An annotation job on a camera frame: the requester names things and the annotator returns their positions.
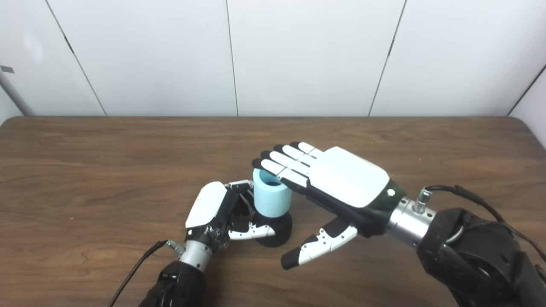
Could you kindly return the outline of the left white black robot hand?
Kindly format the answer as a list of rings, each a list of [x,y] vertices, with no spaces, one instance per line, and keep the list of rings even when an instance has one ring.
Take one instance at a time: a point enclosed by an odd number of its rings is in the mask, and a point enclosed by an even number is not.
[[[197,195],[185,222],[185,241],[205,245],[206,251],[226,248],[230,240],[273,237],[271,225],[253,221],[254,184],[251,180],[206,184]]]

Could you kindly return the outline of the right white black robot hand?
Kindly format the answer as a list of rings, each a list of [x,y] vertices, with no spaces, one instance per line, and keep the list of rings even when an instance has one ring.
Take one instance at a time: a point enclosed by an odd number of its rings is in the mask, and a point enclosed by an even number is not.
[[[406,196],[384,169],[337,146],[322,151],[306,142],[279,144],[263,151],[252,167],[335,215],[318,235],[281,257],[285,270],[332,252],[357,235],[384,235]]]

